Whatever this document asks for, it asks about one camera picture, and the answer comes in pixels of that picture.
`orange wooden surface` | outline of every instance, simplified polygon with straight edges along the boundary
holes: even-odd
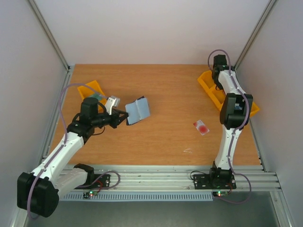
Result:
[[[219,151],[222,126],[219,111],[197,82],[205,65],[76,65],[71,83],[97,80],[107,96],[121,99],[118,109],[145,96],[151,116],[126,126],[107,126],[91,137],[71,164],[211,165]],[[82,99],[69,88],[63,107],[67,125],[80,111]],[[193,123],[202,120],[210,132],[202,136]],[[63,135],[61,122],[52,149]],[[249,125],[239,137],[235,165],[259,165]]]

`yellow bin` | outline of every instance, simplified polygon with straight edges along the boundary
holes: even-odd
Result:
[[[223,90],[216,90],[216,84],[213,81],[212,72],[208,70],[202,73],[198,78],[198,82],[214,102],[218,110],[221,111],[225,100],[225,93]],[[260,108],[255,104],[255,102],[252,102],[250,117],[254,116],[259,110]]]
[[[99,83],[96,80],[94,80],[94,81],[92,81],[90,83],[87,83],[86,85],[89,86],[89,87],[91,87],[92,89],[98,91],[99,93],[101,93],[102,95],[105,96],[104,92],[100,88]],[[80,93],[80,96],[81,96],[82,100],[85,99],[85,98],[87,98],[87,97],[90,97],[90,96],[92,96],[94,94],[94,92],[92,90],[90,90],[89,88],[84,87],[84,86],[78,87],[78,91]],[[100,103],[102,103],[103,105],[105,105],[105,103],[106,103],[107,100],[105,98],[102,98],[99,101],[100,101]],[[98,110],[99,111],[101,111],[101,110],[103,111],[103,109],[101,108],[101,106],[98,106]]]

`black bracket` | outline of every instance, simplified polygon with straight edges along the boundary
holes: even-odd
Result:
[[[194,174],[193,175],[194,179],[194,186],[195,189],[230,189],[231,187],[226,184],[226,185],[221,185],[220,187],[214,187],[212,183],[209,180],[209,174]],[[232,189],[236,189],[237,185],[236,182],[234,183],[230,182],[230,185],[232,186]]]
[[[93,181],[95,181],[100,175],[101,174],[95,174]],[[98,179],[98,181],[100,181],[102,183],[102,188],[107,188],[110,185],[110,175],[109,174],[105,174],[104,176],[100,177]],[[96,189],[96,188],[99,188],[99,187],[100,187],[100,184],[98,182],[95,182],[94,184],[92,184],[89,187],[85,187],[85,188],[79,188],[79,187],[77,187],[75,189],[82,189],[82,190],[83,189],[87,189],[87,190],[91,190],[91,189]]]
[[[193,175],[195,189],[236,189],[235,177],[232,170],[221,169],[213,162],[213,166],[209,170],[209,174]]]

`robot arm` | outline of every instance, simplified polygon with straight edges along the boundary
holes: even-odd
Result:
[[[248,108],[242,94],[244,94],[248,100],[249,113],[253,101],[252,95],[246,94],[240,87],[234,68],[232,67],[231,73],[229,73],[228,67],[225,55],[217,55],[214,57],[212,78],[217,86],[216,89],[224,90],[226,97],[220,111],[220,123],[223,127],[220,150],[213,163],[213,167],[210,169],[210,184],[213,187],[222,187],[228,183],[231,184],[233,181],[228,158],[230,158],[232,165],[237,140],[243,129],[239,127],[245,120],[245,114]]]
[[[127,112],[113,109],[118,103],[119,99],[113,96],[108,98],[105,106],[93,97],[83,100],[80,113],[75,115],[67,127],[66,142],[63,137],[47,159],[31,173],[22,173],[18,178],[18,207],[27,210],[28,195],[33,187],[30,209],[33,213],[48,217],[56,209],[61,197],[79,185],[92,184],[94,169],[84,164],[76,165],[71,172],[60,178],[59,175],[72,156],[94,134],[96,127],[110,125],[117,128],[128,117]],[[102,106],[103,113],[98,113],[98,105]]]

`purple cable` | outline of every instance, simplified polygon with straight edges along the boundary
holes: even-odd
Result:
[[[210,67],[210,64],[209,64],[209,60],[210,60],[211,55],[212,55],[214,52],[217,52],[217,51],[222,51],[223,53],[226,54],[227,59],[228,59],[228,64],[229,64],[228,72],[229,72],[229,75],[231,76],[231,75],[232,75],[232,74],[231,74],[231,69],[232,69],[231,59],[230,59],[228,53],[227,53],[225,50],[217,49],[217,50],[212,51],[212,52],[209,54],[208,59],[207,59],[208,68],[209,68],[210,70],[212,70],[211,67]],[[247,180],[247,182],[248,182],[248,184],[249,184],[249,186],[250,186],[250,192],[249,192],[248,197],[247,197],[245,200],[240,201],[240,202],[237,202],[237,201],[230,201],[230,200],[224,199],[224,198],[222,198],[222,197],[217,197],[217,198],[218,198],[218,199],[221,199],[221,200],[223,200],[223,201],[232,203],[232,204],[243,204],[243,203],[247,202],[247,201],[250,199],[250,197],[251,197],[251,183],[250,183],[250,180],[248,179],[248,177],[245,176],[244,174],[237,174],[237,173],[235,173],[235,171],[234,171],[234,169],[233,169],[233,167],[232,167],[232,163],[231,163],[231,158],[230,158],[230,156],[231,156],[231,152],[232,152],[232,143],[233,143],[233,140],[234,140],[235,132],[236,132],[237,129],[243,128],[244,125],[245,125],[245,123],[246,123],[246,121],[248,120],[249,114],[250,114],[250,113],[249,113],[249,112],[250,112],[250,105],[249,105],[249,103],[248,103],[248,100],[247,100],[246,96],[243,94],[243,92],[242,92],[240,89],[238,89],[238,86],[237,86],[237,83],[236,83],[235,79],[234,79],[232,76],[231,76],[231,79],[232,79],[233,85],[237,88],[237,91],[241,94],[241,96],[242,96],[243,99],[245,100],[246,113],[245,113],[245,118],[244,118],[243,123],[242,123],[239,127],[235,128],[235,129],[233,130],[233,132],[232,132],[232,139],[231,139],[231,143],[229,144],[228,154],[227,154],[227,156],[228,156],[228,164],[229,164],[229,167],[230,167],[230,169],[231,169],[231,171],[232,171],[232,173],[233,173],[234,175],[243,176],[243,177]]]
[[[231,75],[231,74],[232,74],[231,59],[229,58],[228,53],[227,53],[225,50],[222,50],[222,49],[214,50],[214,51],[212,51],[212,52],[209,54],[209,56],[208,56],[208,58],[207,58],[207,65],[208,65],[209,70],[211,70],[211,71],[213,70],[213,69],[210,67],[210,64],[209,64],[210,57],[212,56],[213,53],[215,53],[215,52],[217,52],[217,51],[222,51],[223,53],[226,54],[227,59],[228,59],[228,64],[229,64],[228,72],[229,72],[229,75]]]
[[[98,91],[96,91],[95,89],[91,88],[90,86],[87,86],[86,84],[81,84],[81,83],[74,83],[74,84],[69,84],[67,85],[65,88],[62,89],[61,93],[60,93],[60,96],[59,96],[59,101],[58,101],[58,109],[59,109],[59,116],[62,120],[62,123],[63,123],[63,127],[64,127],[64,144],[62,144],[58,150],[56,150],[55,154],[48,160],[48,162],[44,165],[44,169],[46,169],[50,163],[53,161],[53,159],[58,155],[58,153],[62,150],[62,148],[64,147],[64,145],[66,144],[66,141],[67,141],[67,127],[66,127],[66,123],[65,123],[65,120],[63,118],[63,114],[62,114],[62,110],[61,110],[61,105],[62,105],[62,96],[63,94],[65,93],[65,91],[69,88],[69,87],[72,87],[72,86],[84,86],[84,87],[87,87],[88,89],[92,90],[93,92],[99,94],[102,98],[105,98],[107,99],[106,96],[100,94]],[[27,216],[32,219],[32,220],[36,220],[39,215],[35,218],[33,218],[31,216],[31,213],[30,213],[30,204],[31,204],[31,200],[32,200],[32,196],[33,196],[33,191],[34,191],[34,187],[39,179],[39,177],[42,175],[43,173],[43,169],[38,173],[38,175],[36,176],[36,178],[34,179],[33,183],[32,183],[32,186],[30,187],[30,190],[29,190],[29,193],[28,193],[28,198],[27,198]]]
[[[109,173],[114,173],[114,174],[116,174],[117,177],[118,177],[118,181],[117,181],[117,183],[115,183],[113,186],[105,187],[105,188],[102,188],[102,189],[111,189],[111,188],[114,188],[114,187],[116,187],[116,186],[120,183],[120,181],[121,181],[121,176],[120,176],[120,174],[119,174],[118,172],[113,171],[113,170],[110,170],[110,171],[107,171],[107,172],[101,174],[101,175],[98,176],[98,177],[96,178],[96,180],[94,180],[93,183],[91,183],[90,185],[81,185],[81,186],[78,186],[78,188],[87,188],[87,187],[90,187],[90,186],[93,185],[95,182],[97,182],[101,177],[103,177],[105,174],[109,174]]]

